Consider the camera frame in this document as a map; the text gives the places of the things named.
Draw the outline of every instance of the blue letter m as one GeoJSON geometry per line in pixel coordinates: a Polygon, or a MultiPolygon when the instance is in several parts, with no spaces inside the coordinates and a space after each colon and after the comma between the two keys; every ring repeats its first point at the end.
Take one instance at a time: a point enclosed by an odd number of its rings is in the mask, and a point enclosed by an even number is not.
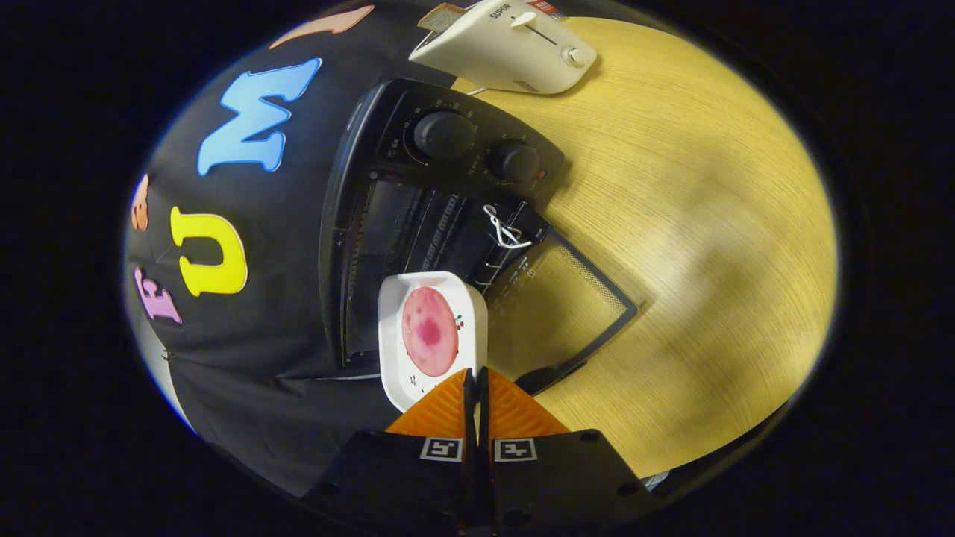
{"type": "Polygon", "coordinates": [[[286,135],[274,132],[265,140],[248,139],[291,118],[291,113],[263,100],[279,96],[285,102],[301,97],[321,58],[312,58],[302,65],[284,67],[264,73],[245,72],[225,90],[222,106],[238,115],[205,137],[199,147],[199,175],[224,162],[259,162],[266,172],[273,172],[282,162],[286,135]]]}

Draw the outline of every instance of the foam letter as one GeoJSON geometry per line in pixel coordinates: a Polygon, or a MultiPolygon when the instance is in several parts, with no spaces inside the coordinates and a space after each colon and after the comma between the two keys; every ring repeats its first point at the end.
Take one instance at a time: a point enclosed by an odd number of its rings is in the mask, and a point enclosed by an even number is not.
{"type": "Polygon", "coordinates": [[[149,193],[149,176],[144,175],[136,187],[133,196],[133,229],[145,231],[149,225],[149,207],[146,204],[146,195],[149,193]]]}
{"type": "Polygon", "coordinates": [[[193,265],[185,256],[180,257],[182,281],[193,296],[202,292],[235,294],[245,287],[245,250],[235,227],[225,218],[215,214],[181,214],[178,207],[173,207],[169,228],[178,247],[187,237],[207,237],[223,250],[221,265],[193,265]]]}
{"type": "Polygon", "coordinates": [[[358,8],[354,11],[346,11],[344,13],[338,13],[337,15],[329,15],[327,17],[322,17],[318,20],[308,21],[295,28],[294,30],[286,33],[282,37],[279,37],[274,43],[272,43],[268,49],[271,51],[275,47],[285,43],[286,41],[291,41],[296,37],[301,37],[303,35],[309,35],[310,33],[318,32],[332,32],[332,33],[341,33],[345,30],[348,30],[352,26],[358,24],[358,21],[365,18],[365,15],[371,13],[371,10],[374,9],[374,6],[365,6],[364,8],[358,8]]]}
{"type": "Polygon", "coordinates": [[[142,307],[146,309],[150,319],[156,319],[156,316],[169,317],[182,324],[182,317],[176,311],[176,305],[173,304],[173,297],[167,290],[160,290],[159,286],[153,280],[142,279],[142,269],[137,268],[133,272],[136,278],[136,289],[139,290],[139,297],[142,298],[142,307]]]}
{"type": "Polygon", "coordinates": [[[239,75],[225,90],[221,101],[222,106],[238,115],[202,141],[199,175],[204,176],[209,168],[225,162],[258,162],[266,172],[277,170],[282,162],[286,135],[277,131],[265,140],[247,140],[284,123],[291,118],[291,113],[264,101],[263,97],[279,96],[285,102],[301,97],[321,65],[321,58],[312,58],[302,65],[239,75]]]}

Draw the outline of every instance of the light wood surface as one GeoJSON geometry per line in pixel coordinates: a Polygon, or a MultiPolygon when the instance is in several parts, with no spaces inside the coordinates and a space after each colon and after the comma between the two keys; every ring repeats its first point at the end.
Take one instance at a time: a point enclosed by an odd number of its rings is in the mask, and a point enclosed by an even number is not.
{"type": "Polygon", "coordinates": [[[581,83],[477,97],[563,150],[569,172],[543,214],[648,300],[537,397],[571,430],[604,431],[644,477],[736,439],[798,388],[836,302],[837,239],[806,148],[743,78],[667,33],[564,24],[600,55],[581,83]]]}

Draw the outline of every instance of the ham slice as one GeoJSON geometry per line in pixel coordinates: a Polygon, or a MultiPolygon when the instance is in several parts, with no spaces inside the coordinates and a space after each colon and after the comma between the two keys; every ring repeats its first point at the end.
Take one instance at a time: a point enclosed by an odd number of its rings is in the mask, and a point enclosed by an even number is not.
{"type": "Polygon", "coordinates": [[[401,335],[412,363],[427,376],[442,376],[457,357],[457,326],[448,301],[432,288],[408,295],[401,335]]]}

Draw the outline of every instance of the toaster knob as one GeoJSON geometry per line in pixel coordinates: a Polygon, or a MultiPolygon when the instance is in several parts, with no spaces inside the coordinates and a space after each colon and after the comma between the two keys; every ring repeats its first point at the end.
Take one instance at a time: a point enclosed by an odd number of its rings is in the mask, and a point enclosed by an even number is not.
{"type": "Polygon", "coordinates": [[[528,183],[541,166],[534,147],[521,140],[505,140],[491,150],[488,167],[498,179],[508,183],[528,183]]]}
{"type": "Polygon", "coordinates": [[[414,146],[434,159],[463,157],[474,143],[471,121],[454,112],[433,112],[414,127],[414,146]]]}

